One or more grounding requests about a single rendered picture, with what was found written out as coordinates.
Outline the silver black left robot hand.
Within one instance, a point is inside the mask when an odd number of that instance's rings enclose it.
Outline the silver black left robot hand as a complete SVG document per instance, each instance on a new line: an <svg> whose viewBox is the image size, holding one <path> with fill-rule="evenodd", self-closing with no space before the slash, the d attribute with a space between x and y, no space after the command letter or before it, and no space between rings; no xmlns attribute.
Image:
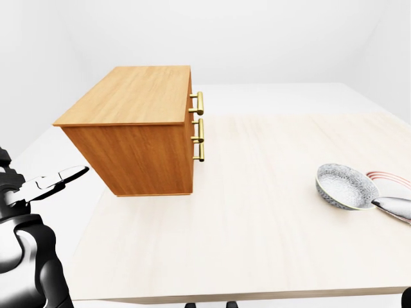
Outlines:
<svg viewBox="0 0 411 308"><path fill-rule="evenodd" d="M11 162L8 152L0 147L0 220L29 214L31 201L43 200L61 191L89 171L87 166L75 166L27 181L10 167Z"/></svg>

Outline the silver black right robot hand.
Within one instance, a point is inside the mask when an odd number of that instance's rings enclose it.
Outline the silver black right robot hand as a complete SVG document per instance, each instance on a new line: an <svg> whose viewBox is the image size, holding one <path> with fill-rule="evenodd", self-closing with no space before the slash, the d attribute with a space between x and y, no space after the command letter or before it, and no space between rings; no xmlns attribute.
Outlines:
<svg viewBox="0 0 411 308"><path fill-rule="evenodd" d="M411 200L395 197L379 197L371 203L382 211L411 224Z"/></svg>

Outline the patterned grey bowl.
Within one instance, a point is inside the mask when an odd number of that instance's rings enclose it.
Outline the patterned grey bowl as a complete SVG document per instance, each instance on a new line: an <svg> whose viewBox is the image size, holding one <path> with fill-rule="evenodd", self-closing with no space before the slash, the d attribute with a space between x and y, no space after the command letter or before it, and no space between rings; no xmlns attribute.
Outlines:
<svg viewBox="0 0 411 308"><path fill-rule="evenodd" d="M341 164L323 164L317 169L315 185L330 205L343 210L371 210L380 195L374 182L363 173Z"/></svg>

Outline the wooden cabinet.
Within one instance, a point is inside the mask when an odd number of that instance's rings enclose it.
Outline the wooden cabinet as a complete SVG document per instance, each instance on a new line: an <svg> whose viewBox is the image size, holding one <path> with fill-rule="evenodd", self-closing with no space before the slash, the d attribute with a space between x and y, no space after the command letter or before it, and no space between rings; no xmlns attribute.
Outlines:
<svg viewBox="0 0 411 308"><path fill-rule="evenodd" d="M116 67L56 121L116 196L193 191L187 65Z"/></svg>

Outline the white plate with red rings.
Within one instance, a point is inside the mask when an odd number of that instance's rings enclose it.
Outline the white plate with red rings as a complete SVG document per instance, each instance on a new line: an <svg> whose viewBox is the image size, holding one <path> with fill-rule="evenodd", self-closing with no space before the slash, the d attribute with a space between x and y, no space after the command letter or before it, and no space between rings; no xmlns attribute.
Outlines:
<svg viewBox="0 0 411 308"><path fill-rule="evenodd" d="M384 171L370 171L367 176L374 182L380 192L377 198L395 197L411 200L410 180Z"/></svg>

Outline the wooden drawer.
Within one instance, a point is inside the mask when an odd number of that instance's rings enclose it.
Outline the wooden drawer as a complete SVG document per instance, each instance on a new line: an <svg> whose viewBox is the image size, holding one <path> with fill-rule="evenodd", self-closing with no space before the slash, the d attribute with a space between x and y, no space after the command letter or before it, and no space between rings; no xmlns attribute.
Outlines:
<svg viewBox="0 0 411 308"><path fill-rule="evenodd" d="M191 84L191 73L189 73L188 77L188 93L187 93L187 100L186 100L186 113L185 113L185 122L190 123L193 120L193 114L189 111L189 109L193 106L192 98L190 95L192 94L192 84Z"/></svg>

